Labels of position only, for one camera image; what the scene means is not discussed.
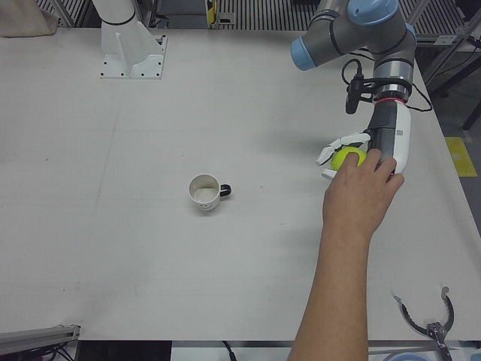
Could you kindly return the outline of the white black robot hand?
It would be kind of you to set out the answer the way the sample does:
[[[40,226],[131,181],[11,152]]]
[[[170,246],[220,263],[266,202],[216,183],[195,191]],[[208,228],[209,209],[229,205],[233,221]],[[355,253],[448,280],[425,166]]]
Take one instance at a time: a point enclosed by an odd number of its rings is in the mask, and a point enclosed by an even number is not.
[[[380,150],[382,161],[393,158],[396,167],[392,173],[401,174],[408,162],[410,130],[411,114],[408,107],[396,98],[382,99],[375,103],[371,120],[364,131],[333,140],[321,150],[316,164],[326,164],[344,147],[366,144],[369,150]]]

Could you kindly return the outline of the bare human hand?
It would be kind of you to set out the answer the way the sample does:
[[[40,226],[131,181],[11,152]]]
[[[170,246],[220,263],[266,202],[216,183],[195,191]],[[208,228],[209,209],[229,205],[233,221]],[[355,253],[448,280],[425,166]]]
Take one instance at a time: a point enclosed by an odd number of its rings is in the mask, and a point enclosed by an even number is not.
[[[381,159],[370,150],[363,163],[348,153],[325,191],[322,238],[368,242],[382,223],[395,194],[404,183],[394,158]]]

